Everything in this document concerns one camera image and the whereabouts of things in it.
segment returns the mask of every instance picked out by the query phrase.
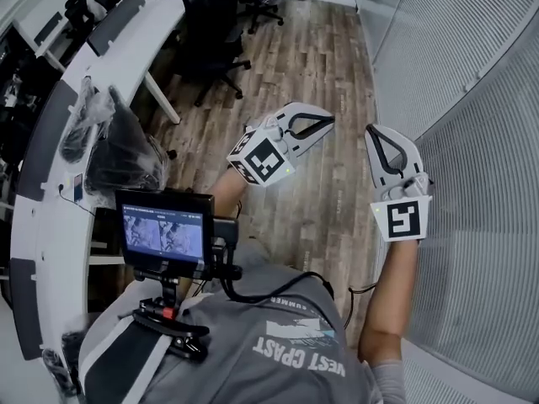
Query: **forearm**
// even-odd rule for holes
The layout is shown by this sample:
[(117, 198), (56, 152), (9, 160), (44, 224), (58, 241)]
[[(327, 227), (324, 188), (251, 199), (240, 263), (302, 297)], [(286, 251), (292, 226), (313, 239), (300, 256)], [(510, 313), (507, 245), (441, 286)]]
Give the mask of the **forearm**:
[(360, 337), (360, 357), (371, 364), (400, 359), (400, 339), (412, 307), (417, 241), (393, 242), (371, 297)]
[(214, 197), (215, 215), (231, 216), (247, 186), (248, 184), (236, 169), (228, 168), (210, 189), (210, 194)]

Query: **wooden floor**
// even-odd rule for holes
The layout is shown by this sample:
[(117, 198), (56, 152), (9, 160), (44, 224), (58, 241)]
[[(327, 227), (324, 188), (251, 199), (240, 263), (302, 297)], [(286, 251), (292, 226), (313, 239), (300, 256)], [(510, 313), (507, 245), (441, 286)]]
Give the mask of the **wooden floor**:
[[(240, 232), (256, 236), (277, 263), (314, 270), (329, 279), (337, 307), (348, 314), (348, 286), (368, 284), (375, 241), (370, 215), (371, 175), (363, 133), (374, 120), (374, 98), (364, 39), (352, 8), (329, 3), (284, 1), (285, 25), (259, 26), (244, 33), (243, 58), (252, 69), (235, 80), (244, 99), (219, 83), (200, 108), (193, 102), (199, 86), (168, 86), (182, 122), (174, 126), (157, 111), (150, 131), (179, 157), (168, 186), (207, 190), (226, 167), (226, 156), (253, 117), (296, 100), (334, 113), (335, 129), (300, 157), (295, 175), (267, 189), (249, 188)], [(357, 344), (365, 299), (348, 328)]]

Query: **black cable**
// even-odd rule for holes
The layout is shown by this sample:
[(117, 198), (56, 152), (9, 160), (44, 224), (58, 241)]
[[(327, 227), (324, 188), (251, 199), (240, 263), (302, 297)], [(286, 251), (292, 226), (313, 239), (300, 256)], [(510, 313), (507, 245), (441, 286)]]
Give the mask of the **black cable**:
[(354, 290), (351, 287), (348, 288), (348, 291), (350, 292), (350, 312), (348, 313), (348, 318), (346, 319), (346, 322), (344, 323), (344, 329), (346, 329), (348, 325), (350, 324), (352, 313), (354, 312), (354, 295), (361, 295), (363, 293), (368, 292), (369, 290), (373, 290), (375, 287), (376, 287), (376, 283), (371, 284), (370, 286), (367, 286), (362, 290)]
[(68, 199), (68, 198), (64, 198), (64, 197), (61, 195), (61, 191), (62, 191), (63, 188), (64, 188), (63, 184), (60, 184), (60, 185), (58, 186), (58, 194), (60, 195), (60, 197), (61, 197), (62, 199), (66, 200), (67, 202), (71, 202), (72, 204), (78, 206), (81, 210), (85, 210), (87, 213), (89, 213), (89, 214), (91, 214), (91, 215), (93, 215), (93, 216), (95, 217), (95, 214), (94, 214), (92, 211), (87, 210), (87, 209), (84, 208), (83, 206), (79, 205), (77, 202), (73, 202), (72, 200), (70, 200), (70, 199)]
[(236, 220), (239, 218), (239, 215), (242, 214), (242, 207), (243, 207), (242, 201), (239, 200), (239, 201), (237, 202), (237, 214), (236, 214)]
[[(227, 264), (228, 265), (232, 265), (233, 255), (231, 256), (230, 253), (233, 253), (233, 248), (227, 247)], [(320, 275), (319, 273), (315, 273), (313, 271), (307, 271), (303, 274), (298, 275), (297, 277), (294, 277), (288, 283), (283, 284), (280, 288), (275, 289), (273, 292), (268, 293), (267, 295), (240, 295), (236, 293), (236, 290), (234, 290), (232, 280), (224, 279), (223, 277), (221, 277), (221, 286), (225, 290), (225, 293), (231, 300), (234, 300), (236, 302), (242, 302), (244, 304), (258, 304), (259, 302), (262, 302), (263, 300), (274, 298), (275, 296), (280, 295), (281, 293), (287, 291), (294, 284), (298, 283), (299, 281), (307, 277), (320, 278), (322, 280), (323, 286), (326, 288), (326, 290), (329, 292), (329, 294), (333, 298), (334, 293), (333, 293), (331, 284), (328, 281), (326, 281), (322, 275)]]
[(199, 287), (196, 288), (193, 297), (197, 296), (204, 289), (205, 281), (201, 281)]

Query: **person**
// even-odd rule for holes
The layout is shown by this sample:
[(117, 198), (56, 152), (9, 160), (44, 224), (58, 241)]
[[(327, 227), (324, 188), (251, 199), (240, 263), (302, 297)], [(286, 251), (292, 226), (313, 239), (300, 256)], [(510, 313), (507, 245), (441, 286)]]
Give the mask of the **person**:
[[(243, 178), (228, 169), (211, 189), (215, 214), (231, 215), (246, 188)], [(347, 347), (343, 321), (320, 279), (303, 279), (254, 305), (231, 301), (217, 282), (207, 283), (203, 294), (183, 301), (178, 319), (210, 328), (208, 356), (193, 363), (165, 355), (141, 402), (404, 403), (401, 338), (417, 254), (416, 241), (390, 246), (357, 355)], [(254, 239), (238, 244), (234, 263), (243, 267), (234, 285), (241, 295), (268, 294), (299, 274), (272, 264)], [(140, 300), (160, 295), (157, 281), (131, 283), (89, 329), (79, 366)]]

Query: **small monitor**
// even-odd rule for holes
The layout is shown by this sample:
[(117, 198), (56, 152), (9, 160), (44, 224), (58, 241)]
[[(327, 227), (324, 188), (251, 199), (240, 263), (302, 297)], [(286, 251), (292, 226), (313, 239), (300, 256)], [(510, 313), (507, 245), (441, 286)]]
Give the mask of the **small monitor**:
[(118, 190), (116, 208), (126, 264), (181, 277), (211, 269), (212, 196)]
[(127, 248), (173, 260), (203, 262), (202, 214), (123, 205)]

